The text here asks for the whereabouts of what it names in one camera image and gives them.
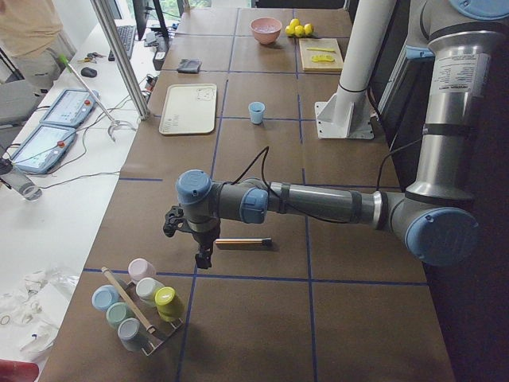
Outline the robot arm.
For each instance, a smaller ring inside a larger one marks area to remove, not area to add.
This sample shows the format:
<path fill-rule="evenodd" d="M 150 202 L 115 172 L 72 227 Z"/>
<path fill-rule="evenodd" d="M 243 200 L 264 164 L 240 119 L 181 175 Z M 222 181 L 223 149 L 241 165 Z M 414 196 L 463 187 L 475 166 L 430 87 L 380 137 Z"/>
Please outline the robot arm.
<path fill-rule="evenodd" d="M 264 179 L 213 181 L 189 170 L 177 179 L 178 205 L 165 216 L 167 236 L 186 232 L 199 249 L 196 265 L 212 265 L 223 219 L 260 224 L 270 211 L 393 232 L 424 263 L 443 267 L 469 256 L 479 225 L 465 186 L 492 53 L 508 35 L 505 1 L 413 1 L 409 58 L 434 60 L 415 181 L 402 193 L 323 189 Z"/>

